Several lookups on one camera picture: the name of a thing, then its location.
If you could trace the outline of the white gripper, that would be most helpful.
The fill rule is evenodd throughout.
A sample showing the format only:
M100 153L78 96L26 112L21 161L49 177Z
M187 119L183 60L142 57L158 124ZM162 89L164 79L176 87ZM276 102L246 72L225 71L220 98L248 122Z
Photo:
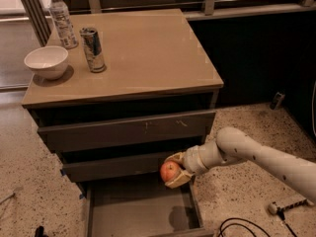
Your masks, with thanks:
M205 166L206 150L204 146L194 146L185 153L177 152L165 159L184 166L187 170L180 170L180 174L172 181L165 182L165 186L174 189L189 182L193 175L199 176L208 171Z

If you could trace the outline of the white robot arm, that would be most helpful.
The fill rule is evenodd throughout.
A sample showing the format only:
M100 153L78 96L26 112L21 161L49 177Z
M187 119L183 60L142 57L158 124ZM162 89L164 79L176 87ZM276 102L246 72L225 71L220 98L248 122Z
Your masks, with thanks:
M316 202L314 162L264 146L245 132L230 126L221 128L216 137L206 144L169 156L165 162L175 162L181 168L165 185L171 189L177 188L211 168L244 160L255 163L305 198Z

